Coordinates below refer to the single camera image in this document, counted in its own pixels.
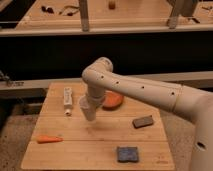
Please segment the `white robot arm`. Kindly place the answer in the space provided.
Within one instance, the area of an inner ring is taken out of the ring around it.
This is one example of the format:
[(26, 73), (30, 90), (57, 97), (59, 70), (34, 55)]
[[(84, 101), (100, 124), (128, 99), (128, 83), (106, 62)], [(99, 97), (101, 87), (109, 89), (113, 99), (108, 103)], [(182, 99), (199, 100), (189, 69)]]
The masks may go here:
[(195, 125), (189, 171), (213, 171), (213, 92), (118, 75), (106, 57), (86, 67), (82, 79), (87, 91), (79, 99), (79, 105), (88, 121), (96, 119), (96, 109), (103, 104), (106, 90), (171, 112)]

